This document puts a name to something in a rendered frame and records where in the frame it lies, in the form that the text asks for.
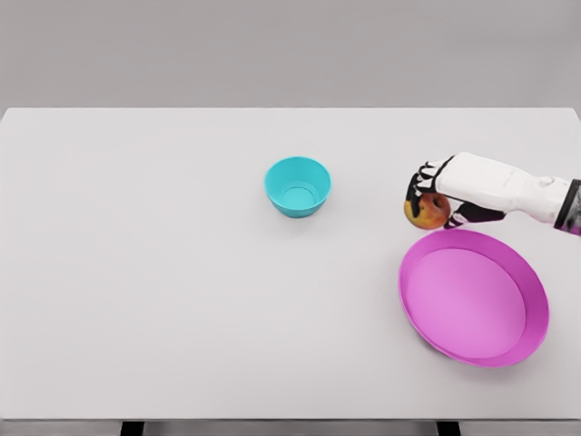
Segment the red yellow apple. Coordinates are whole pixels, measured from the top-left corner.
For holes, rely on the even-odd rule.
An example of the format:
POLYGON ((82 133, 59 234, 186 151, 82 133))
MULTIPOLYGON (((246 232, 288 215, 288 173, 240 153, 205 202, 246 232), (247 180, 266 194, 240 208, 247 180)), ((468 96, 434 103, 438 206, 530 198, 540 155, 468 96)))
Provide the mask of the red yellow apple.
POLYGON ((425 193, 419 201, 419 215, 413 216, 411 201, 404 202, 404 214, 408 221, 422 230, 436 230, 444 226, 451 215, 448 198, 440 193, 425 193))

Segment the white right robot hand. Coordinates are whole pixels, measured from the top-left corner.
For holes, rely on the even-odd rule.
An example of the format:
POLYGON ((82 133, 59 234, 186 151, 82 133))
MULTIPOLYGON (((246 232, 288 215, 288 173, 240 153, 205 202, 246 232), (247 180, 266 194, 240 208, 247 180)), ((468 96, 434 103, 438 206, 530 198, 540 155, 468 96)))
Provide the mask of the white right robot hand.
POLYGON ((458 201, 459 207, 442 224, 446 229, 501 221, 522 204, 524 181, 515 167, 463 152, 421 165, 411 177, 406 202, 416 220, 420 203, 431 195, 458 201))

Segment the blue bowl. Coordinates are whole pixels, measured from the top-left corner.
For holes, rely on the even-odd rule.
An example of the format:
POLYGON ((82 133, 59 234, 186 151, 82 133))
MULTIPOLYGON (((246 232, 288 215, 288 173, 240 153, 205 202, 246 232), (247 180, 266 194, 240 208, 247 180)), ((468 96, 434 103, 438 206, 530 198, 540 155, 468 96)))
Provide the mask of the blue bowl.
POLYGON ((331 189, 327 167, 306 156, 281 159, 264 176, 264 190, 271 204, 290 218, 316 213, 328 200, 331 189))

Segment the pink plate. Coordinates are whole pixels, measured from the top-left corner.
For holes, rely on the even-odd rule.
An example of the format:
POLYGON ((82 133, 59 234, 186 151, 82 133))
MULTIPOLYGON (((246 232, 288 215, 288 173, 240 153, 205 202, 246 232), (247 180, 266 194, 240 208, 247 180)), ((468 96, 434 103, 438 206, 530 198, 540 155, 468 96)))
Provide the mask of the pink plate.
POLYGON ((419 239, 401 260, 398 286, 416 332, 458 362, 514 365, 547 336, 550 306, 536 271, 483 233, 437 231, 419 239))

